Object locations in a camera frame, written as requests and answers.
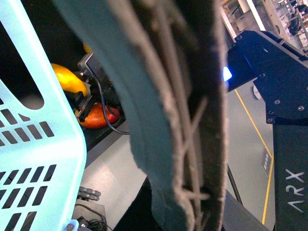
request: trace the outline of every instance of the gray fabric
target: gray fabric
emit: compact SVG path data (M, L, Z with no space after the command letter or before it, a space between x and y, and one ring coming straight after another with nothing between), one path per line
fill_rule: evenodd
M53 1L81 40L94 50L114 83L129 123L134 159L152 186L155 219L166 231L192 231L193 206L182 187L185 153L181 152L179 112L150 38L138 23L132 23L136 16L124 0ZM209 99L200 138L202 190L211 194L211 200L202 206L205 215L211 215L205 229L214 231L221 226L226 174L223 30L218 0L184 3L188 8L194 6L192 13L197 14L197 20L190 23L202 46L189 60L196 61L191 67L193 88Z

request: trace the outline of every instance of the black shelf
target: black shelf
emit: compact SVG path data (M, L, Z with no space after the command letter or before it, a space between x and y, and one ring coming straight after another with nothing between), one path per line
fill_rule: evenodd
M124 119L118 120L113 126L117 128L124 123ZM83 134L85 136L87 152L94 148L100 141L105 139L111 132L111 128L103 127L98 129L89 129L82 127Z

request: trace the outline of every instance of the concrete floor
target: concrete floor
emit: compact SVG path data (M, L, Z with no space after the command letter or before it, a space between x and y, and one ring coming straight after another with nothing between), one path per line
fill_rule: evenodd
M253 82L248 82L237 90L265 143L273 153L272 125L266 124L265 102L252 94ZM229 166L243 201L243 205L262 221L268 176L261 166L264 145L251 120L244 110L235 91L228 93L229 117ZM228 180L228 190L234 195ZM265 225L270 230L275 223L274 172L270 184Z

